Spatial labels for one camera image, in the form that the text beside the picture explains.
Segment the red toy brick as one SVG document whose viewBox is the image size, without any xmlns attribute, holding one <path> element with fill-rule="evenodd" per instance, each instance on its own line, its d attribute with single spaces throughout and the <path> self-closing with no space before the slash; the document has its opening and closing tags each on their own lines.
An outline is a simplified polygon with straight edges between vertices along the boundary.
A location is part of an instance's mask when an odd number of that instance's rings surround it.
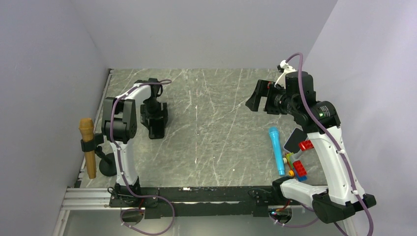
<svg viewBox="0 0 417 236">
<path fill-rule="evenodd" d="M 298 144 L 301 151 L 306 151 L 310 149 L 314 149 L 314 146 L 310 140 L 302 141 Z"/>
</svg>

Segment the aluminium table edge rail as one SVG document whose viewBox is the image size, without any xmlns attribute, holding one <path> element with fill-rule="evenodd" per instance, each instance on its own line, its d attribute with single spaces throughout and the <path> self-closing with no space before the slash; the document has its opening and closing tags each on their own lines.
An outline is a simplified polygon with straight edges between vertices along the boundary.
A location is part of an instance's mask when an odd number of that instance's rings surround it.
<svg viewBox="0 0 417 236">
<path fill-rule="evenodd" d="M 98 120 L 100 118 L 100 113 L 102 111 L 103 102 L 105 99 L 106 92 L 108 90 L 108 86 L 110 84 L 112 74 L 114 69 L 108 69 L 107 79 L 105 82 L 104 89 L 102 91 L 102 95 L 99 101 L 99 105 L 97 108 L 97 112 L 94 118 L 82 118 L 79 122 L 79 130 L 81 132 L 81 145 L 83 148 L 83 161 L 77 175 L 77 179 L 74 182 L 75 188 L 80 188 L 82 180 L 85 176 L 90 179 L 94 179 L 97 176 L 97 162 L 95 159 L 95 149 L 96 149 L 96 141 L 99 139 L 95 137 L 96 135 L 96 128 L 98 127 Z"/>
</svg>

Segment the blue toy microphone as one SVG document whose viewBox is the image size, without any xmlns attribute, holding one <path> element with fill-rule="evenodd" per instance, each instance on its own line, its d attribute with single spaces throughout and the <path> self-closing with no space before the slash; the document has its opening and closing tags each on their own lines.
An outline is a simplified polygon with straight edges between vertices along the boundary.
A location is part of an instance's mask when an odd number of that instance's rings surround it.
<svg viewBox="0 0 417 236">
<path fill-rule="evenodd" d="M 280 176 L 284 176 L 286 172 L 285 172 L 285 163 L 284 163 L 284 159 L 283 159 L 282 151 L 281 151 L 279 131 L 276 127 L 271 127 L 269 128 L 268 133 L 269 133 L 269 137 L 271 140 L 273 153 L 275 156 L 278 174 Z"/>
</svg>

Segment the colourful toy piece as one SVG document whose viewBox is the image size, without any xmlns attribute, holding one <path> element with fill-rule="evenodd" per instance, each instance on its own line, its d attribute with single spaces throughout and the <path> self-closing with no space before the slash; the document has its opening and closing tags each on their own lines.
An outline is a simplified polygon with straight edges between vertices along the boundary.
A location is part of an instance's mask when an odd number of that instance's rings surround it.
<svg viewBox="0 0 417 236">
<path fill-rule="evenodd" d="M 293 170 L 293 165 L 292 165 L 292 162 L 291 162 L 291 156 L 293 155 L 293 153 L 292 152 L 286 152 L 284 155 L 283 155 L 283 161 L 284 161 L 284 163 L 285 164 L 287 164 L 288 165 L 288 168 L 289 168 L 289 171 L 288 171 L 288 176 L 290 176 L 290 177 L 295 177 L 295 175 L 296 175 L 296 172 Z"/>
</svg>

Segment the aluminium front frame rail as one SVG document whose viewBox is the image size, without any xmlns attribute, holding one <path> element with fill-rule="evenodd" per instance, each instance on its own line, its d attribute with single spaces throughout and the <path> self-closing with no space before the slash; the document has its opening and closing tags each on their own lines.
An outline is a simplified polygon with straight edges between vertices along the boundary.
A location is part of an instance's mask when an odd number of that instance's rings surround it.
<svg viewBox="0 0 417 236">
<path fill-rule="evenodd" d="M 64 234 L 71 211 L 107 210 L 109 202 L 110 193 L 105 188 L 67 188 L 52 235 Z"/>
</svg>

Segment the lilac cased smartphone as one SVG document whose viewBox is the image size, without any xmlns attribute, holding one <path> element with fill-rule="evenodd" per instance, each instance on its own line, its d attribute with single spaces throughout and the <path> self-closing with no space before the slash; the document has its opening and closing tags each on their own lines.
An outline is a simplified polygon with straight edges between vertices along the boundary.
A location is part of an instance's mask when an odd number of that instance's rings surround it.
<svg viewBox="0 0 417 236">
<path fill-rule="evenodd" d="M 283 149 L 288 153 L 298 153 L 301 151 L 299 143 L 307 140 L 307 134 L 301 129 L 295 128 L 290 134 L 289 138 L 283 145 Z"/>
</svg>

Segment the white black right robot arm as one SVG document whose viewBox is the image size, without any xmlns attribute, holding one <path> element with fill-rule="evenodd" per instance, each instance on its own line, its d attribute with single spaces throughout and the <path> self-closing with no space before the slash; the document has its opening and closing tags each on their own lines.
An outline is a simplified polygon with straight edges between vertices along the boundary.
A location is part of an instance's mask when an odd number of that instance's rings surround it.
<svg viewBox="0 0 417 236">
<path fill-rule="evenodd" d="M 275 203 L 302 203 L 326 224 L 345 220 L 362 210 L 368 212 L 376 205 L 375 197 L 364 191 L 351 168 L 336 108 L 328 101 L 316 99 L 310 74 L 288 73 L 284 86 L 259 80 L 246 106 L 258 111 L 262 97 L 267 99 L 266 113 L 293 116 L 312 143 L 327 181 L 326 187 L 316 187 L 294 177 L 281 177 L 271 187 Z"/>
</svg>

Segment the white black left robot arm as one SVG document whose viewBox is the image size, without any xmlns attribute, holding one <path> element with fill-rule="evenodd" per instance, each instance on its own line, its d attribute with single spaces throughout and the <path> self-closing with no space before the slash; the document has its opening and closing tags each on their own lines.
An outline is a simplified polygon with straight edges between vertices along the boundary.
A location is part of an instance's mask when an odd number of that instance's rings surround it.
<svg viewBox="0 0 417 236">
<path fill-rule="evenodd" d="M 167 103 L 158 101 L 170 79 L 137 80 L 126 92 L 106 97 L 103 103 L 101 131 L 110 142 L 116 162 L 114 194 L 130 207 L 142 197 L 139 176 L 134 168 L 133 139 L 138 125 L 148 130 L 148 137 L 162 139 L 168 123 Z"/>
</svg>

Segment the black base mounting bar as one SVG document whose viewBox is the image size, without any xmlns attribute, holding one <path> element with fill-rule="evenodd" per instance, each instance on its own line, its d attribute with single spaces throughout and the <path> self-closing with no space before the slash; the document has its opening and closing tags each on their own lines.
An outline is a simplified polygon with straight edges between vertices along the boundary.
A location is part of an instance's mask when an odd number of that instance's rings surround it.
<svg viewBox="0 0 417 236">
<path fill-rule="evenodd" d="M 127 209 L 128 219 L 136 214 L 145 219 L 270 214 L 290 219 L 292 211 L 301 207 L 295 200 L 275 198 L 271 186 L 142 187 L 139 198 L 126 188 L 108 187 L 107 191 L 109 206 Z"/>
</svg>

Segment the red blue toy bricks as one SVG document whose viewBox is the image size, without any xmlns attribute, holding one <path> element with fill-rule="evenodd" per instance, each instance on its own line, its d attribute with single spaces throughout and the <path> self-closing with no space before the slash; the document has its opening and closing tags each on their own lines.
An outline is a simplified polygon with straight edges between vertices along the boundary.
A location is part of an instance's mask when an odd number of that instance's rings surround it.
<svg viewBox="0 0 417 236">
<path fill-rule="evenodd" d="M 293 170 L 295 171 L 295 176 L 298 181 L 306 181 L 307 180 L 307 171 L 305 170 L 301 161 L 293 162 Z"/>
</svg>

